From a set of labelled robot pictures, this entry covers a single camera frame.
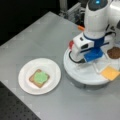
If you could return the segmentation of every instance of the blue light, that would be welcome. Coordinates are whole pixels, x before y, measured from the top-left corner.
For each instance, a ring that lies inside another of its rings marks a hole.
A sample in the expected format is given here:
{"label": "blue light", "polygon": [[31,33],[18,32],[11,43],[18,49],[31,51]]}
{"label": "blue light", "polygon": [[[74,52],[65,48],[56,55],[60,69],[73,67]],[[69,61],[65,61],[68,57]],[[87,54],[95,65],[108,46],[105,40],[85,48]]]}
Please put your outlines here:
{"label": "blue light", "polygon": [[99,0],[97,0],[97,1],[96,1],[96,4],[100,4],[100,1],[99,1]]}

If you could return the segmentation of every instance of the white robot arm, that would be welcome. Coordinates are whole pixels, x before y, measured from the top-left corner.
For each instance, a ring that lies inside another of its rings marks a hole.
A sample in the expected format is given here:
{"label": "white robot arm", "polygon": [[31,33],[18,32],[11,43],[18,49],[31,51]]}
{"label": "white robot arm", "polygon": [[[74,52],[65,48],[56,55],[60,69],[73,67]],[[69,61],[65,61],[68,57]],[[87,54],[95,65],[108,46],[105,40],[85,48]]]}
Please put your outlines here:
{"label": "white robot arm", "polygon": [[108,24],[120,29],[120,1],[89,0],[85,12],[85,30],[75,38],[69,54],[75,63],[102,57],[114,45],[115,34],[106,34]]}

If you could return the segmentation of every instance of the food item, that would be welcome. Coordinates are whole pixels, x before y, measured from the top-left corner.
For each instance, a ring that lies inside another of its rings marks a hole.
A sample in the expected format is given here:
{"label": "food item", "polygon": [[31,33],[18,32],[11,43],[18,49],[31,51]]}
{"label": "food item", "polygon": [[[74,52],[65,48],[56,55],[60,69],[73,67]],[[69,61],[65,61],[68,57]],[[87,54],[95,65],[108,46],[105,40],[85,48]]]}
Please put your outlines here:
{"label": "food item", "polygon": [[49,75],[42,70],[38,69],[29,78],[29,80],[35,84],[37,87],[41,88],[49,79]]}
{"label": "food item", "polygon": [[108,50],[107,53],[111,59],[120,58],[120,48],[118,47],[113,47],[112,49]]}

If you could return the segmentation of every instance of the bread slice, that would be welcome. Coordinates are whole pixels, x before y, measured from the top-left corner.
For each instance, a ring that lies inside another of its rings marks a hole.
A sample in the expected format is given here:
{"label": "bread slice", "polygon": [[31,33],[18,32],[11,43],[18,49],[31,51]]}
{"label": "bread slice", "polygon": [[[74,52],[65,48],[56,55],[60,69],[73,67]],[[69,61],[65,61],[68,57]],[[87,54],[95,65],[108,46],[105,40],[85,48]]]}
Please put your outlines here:
{"label": "bread slice", "polygon": [[35,73],[29,78],[30,82],[32,82],[37,87],[41,88],[49,79],[49,75],[42,70],[38,69]]}

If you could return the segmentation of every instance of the white table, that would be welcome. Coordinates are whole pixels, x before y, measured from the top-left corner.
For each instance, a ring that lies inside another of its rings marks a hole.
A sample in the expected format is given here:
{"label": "white table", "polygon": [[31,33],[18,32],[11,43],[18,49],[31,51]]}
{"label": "white table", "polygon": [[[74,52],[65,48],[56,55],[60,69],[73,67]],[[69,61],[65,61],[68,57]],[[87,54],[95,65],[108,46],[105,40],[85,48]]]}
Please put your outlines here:
{"label": "white table", "polygon": [[[120,80],[85,91],[66,77],[63,55],[77,26],[51,12],[0,47],[0,81],[42,120],[119,120]],[[18,84],[20,69],[36,58],[50,58],[61,68],[62,78],[48,94],[33,96]]]}

